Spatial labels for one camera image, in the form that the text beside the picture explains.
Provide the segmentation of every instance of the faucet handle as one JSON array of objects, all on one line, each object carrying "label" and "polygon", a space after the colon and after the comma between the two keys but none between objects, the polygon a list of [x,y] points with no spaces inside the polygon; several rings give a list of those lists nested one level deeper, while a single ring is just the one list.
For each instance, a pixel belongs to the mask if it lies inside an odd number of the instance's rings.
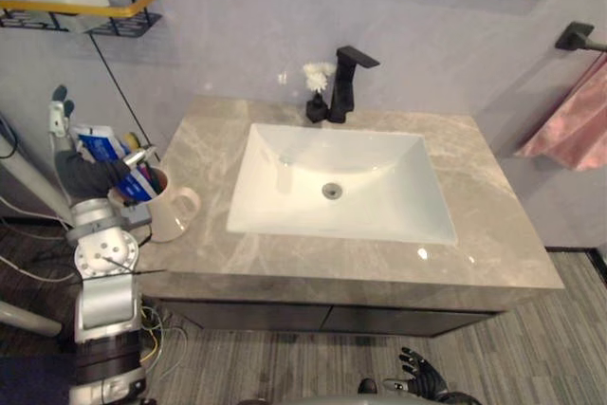
[{"label": "faucet handle", "polygon": [[379,62],[353,46],[338,47],[338,62],[348,66],[361,65],[364,68],[378,66]]}]

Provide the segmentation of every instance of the mug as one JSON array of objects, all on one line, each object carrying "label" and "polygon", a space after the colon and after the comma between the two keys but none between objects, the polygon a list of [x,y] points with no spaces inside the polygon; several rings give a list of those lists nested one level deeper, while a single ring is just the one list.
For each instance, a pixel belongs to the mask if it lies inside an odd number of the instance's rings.
[{"label": "mug", "polygon": [[[152,168],[158,177],[162,192],[149,201],[141,201],[152,215],[152,241],[169,242],[183,234],[200,211],[200,197],[189,187],[176,187],[158,168]],[[120,205],[123,199],[116,189],[108,195],[110,201]]]}]

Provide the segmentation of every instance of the pink towel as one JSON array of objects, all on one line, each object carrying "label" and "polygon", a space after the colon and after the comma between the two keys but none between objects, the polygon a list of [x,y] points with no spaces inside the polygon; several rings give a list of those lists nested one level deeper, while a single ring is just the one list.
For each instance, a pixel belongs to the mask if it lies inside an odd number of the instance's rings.
[{"label": "pink towel", "polygon": [[584,73],[517,156],[544,154],[570,170],[607,164],[607,55]]}]

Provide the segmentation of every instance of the gray carpet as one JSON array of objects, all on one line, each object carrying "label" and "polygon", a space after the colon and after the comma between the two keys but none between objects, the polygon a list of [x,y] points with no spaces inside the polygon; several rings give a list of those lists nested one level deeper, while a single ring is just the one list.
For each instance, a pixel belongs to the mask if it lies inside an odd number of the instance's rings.
[{"label": "gray carpet", "polygon": [[[25,262],[47,245],[0,229],[0,252],[15,261]],[[351,394],[363,377],[402,377],[397,355],[409,346],[434,364],[450,389],[485,405],[607,404],[607,288],[584,254],[551,256],[565,291],[432,340],[208,331],[172,316],[170,325],[189,335],[187,354],[172,374],[158,379],[184,348],[176,331],[167,333],[149,396],[162,405],[232,405],[257,397]],[[40,286],[1,265],[0,284],[3,300],[71,320],[74,287]],[[53,341],[5,326],[0,340],[3,356],[57,350]]]}]

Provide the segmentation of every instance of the white sink basin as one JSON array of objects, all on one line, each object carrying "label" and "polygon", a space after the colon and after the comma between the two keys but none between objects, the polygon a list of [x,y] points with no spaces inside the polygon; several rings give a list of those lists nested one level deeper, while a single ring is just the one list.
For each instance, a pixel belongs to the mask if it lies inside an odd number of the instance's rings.
[{"label": "white sink basin", "polygon": [[263,123],[248,133],[228,230],[457,240],[423,137]]}]

